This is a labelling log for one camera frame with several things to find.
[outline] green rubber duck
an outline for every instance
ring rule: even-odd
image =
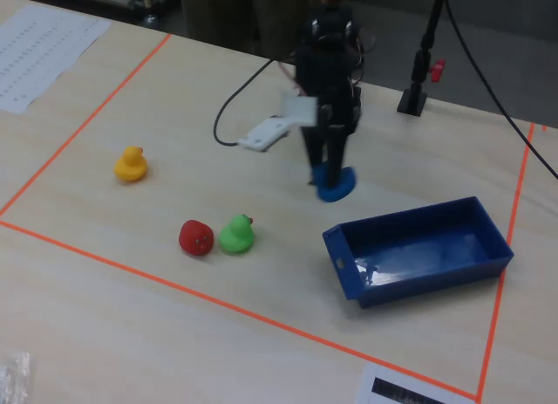
[[[227,253],[243,253],[254,243],[252,218],[235,216],[219,234],[219,245]]]

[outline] rubber duck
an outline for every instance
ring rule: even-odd
[[[143,156],[143,149],[139,147],[126,148],[114,166],[114,174],[121,181],[139,180],[146,172],[147,161]]]
[[[219,245],[227,253],[242,253],[254,242],[252,218],[245,215],[235,216],[219,234]]]

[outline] yellow rubber duck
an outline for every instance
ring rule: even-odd
[[[121,181],[137,181],[147,172],[147,160],[143,156],[143,149],[139,147],[128,147],[116,161],[114,174]]]

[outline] red clip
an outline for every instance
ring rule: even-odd
[[[434,64],[434,66],[430,69],[433,83],[439,82],[439,80],[442,78],[442,72],[444,72],[445,67],[446,67],[445,59],[439,59],[438,61],[436,61],[436,64]]]

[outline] black stand base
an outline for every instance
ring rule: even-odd
[[[401,101],[399,101],[398,112],[411,114],[412,116],[420,116],[428,95],[425,92],[422,92],[418,96],[417,103],[415,103],[414,106],[409,103],[410,97],[411,89],[407,88],[403,92],[403,96],[401,96]]]

